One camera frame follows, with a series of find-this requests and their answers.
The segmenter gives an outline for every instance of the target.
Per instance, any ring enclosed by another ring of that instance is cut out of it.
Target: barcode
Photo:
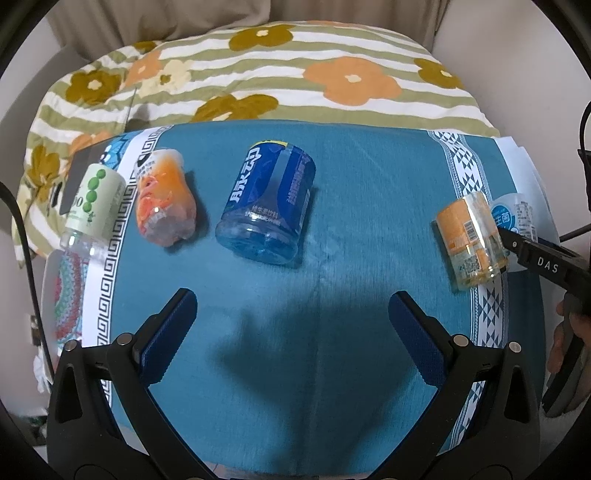
[[[476,229],[474,228],[472,220],[468,220],[466,223],[464,223],[464,230],[468,236],[468,241],[473,242],[478,238],[478,233],[476,233]]]
[[[466,275],[480,271],[480,262],[478,261],[478,256],[472,255],[471,257],[465,259],[464,269],[466,270]]]

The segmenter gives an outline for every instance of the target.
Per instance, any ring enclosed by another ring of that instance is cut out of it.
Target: plastic bottle
[[[217,241],[251,260],[292,261],[315,174],[301,148],[280,141],[253,145],[217,224]]]
[[[125,179],[104,165],[88,166],[66,219],[60,246],[82,258],[101,258],[113,234]]]
[[[457,199],[437,214],[436,221],[460,290],[501,275],[508,261],[482,192]]]
[[[538,241],[534,226],[534,211],[522,193],[508,193],[497,198],[491,204],[491,212],[497,226],[523,235],[534,242]],[[509,258],[507,271],[526,270],[525,267],[517,263],[517,256],[514,253],[507,250],[505,255]]]
[[[183,156],[171,148],[154,150],[135,164],[138,229],[146,240],[162,247],[195,232],[197,208],[183,164]]]

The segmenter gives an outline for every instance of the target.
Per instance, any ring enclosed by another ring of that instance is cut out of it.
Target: blue plastic bottle
[[[279,141],[254,144],[217,224],[217,241],[260,262],[293,260],[315,174],[314,161],[301,148]]]

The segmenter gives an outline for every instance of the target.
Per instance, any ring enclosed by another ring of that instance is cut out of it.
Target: white patterned border
[[[170,128],[171,126],[148,128],[134,137],[117,168],[117,172],[125,179],[127,187],[117,213],[117,220],[113,227],[113,235],[107,248],[105,262],[90,262],[88,265],[82,303],[83,346],[107,345],[111,342],[111,307],[115,277],[125,230],[134,207],[136,194],[137,183],[134,175],[134,165],[140,156],[154,150],[160,135]],[[113,402],[111,382],[102,380],[101,384],[111,406]]]
[[[456,197],[482,191],[490,203],[493,198],[486,180],[482,162],[477,153],[466,143],[466,137],[451,132],[428,132],[438,142],[447,159]],[[475,345],[502,347],[507,338],[505,305],[508,298],[507,281],[504,275],[494,278],[486,285],[478,285],[470,292],[470,339]],[[474,416],[484,383],[474,383],[452,430],[450,448],[457,446]]]

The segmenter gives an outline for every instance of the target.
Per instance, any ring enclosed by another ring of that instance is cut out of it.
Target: screw
[[[66,352],[71,352],[74,348],[76,348],[78,346],[78,342],[74,339],[72,340],[68,340],[66,342],[66,344],[64,345],[64,350]]]
[[[519,352],[521,352],[521,345],[518,344],[517,342],[510,342],[509,343],[509,349],[512,352],[519,353]]]
[[[117,337],[117,344],[118,345],[127,345],[128,343],[130,343],[131,340],[133,340],[134,336],[131,335],[131,333],[122,333],[121,335],[119,335]]]
[[[468,346],[468,343],[470,343],[470,341],[467,337],[463,335],[455,335],[453,337],[453,343],[455,343],[457,346]]]

